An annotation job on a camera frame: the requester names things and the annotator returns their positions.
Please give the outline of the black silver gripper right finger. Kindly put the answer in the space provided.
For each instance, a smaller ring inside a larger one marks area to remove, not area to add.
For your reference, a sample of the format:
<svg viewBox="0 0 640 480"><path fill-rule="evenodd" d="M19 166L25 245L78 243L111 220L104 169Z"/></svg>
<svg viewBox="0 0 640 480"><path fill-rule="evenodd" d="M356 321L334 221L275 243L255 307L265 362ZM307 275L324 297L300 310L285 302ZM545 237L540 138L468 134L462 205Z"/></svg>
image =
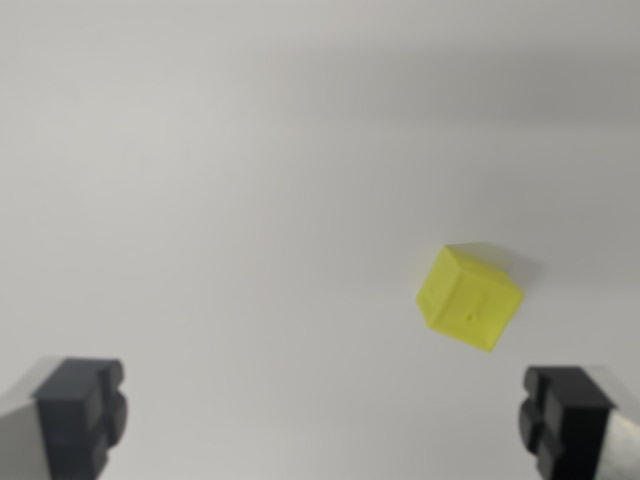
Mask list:
<svg viewBox="0 0 640 480"><path fill-rule="evenodd" d="M639 477L639 394L596 366L530 366L518 413L541 478Z"/></svg>

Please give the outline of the black silver gripper left finger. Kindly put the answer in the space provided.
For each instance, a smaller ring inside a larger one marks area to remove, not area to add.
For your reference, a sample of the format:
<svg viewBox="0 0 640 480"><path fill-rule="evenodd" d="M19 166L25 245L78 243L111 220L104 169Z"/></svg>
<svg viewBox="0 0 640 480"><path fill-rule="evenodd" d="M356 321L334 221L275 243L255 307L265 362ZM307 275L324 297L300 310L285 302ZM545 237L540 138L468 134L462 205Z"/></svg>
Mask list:
<svg viewBox="0 0 640 480"><path fill-rule="evenodd" d="M3 479L97 479L127 425L123 363L46 356L1 392Z"/></svg>

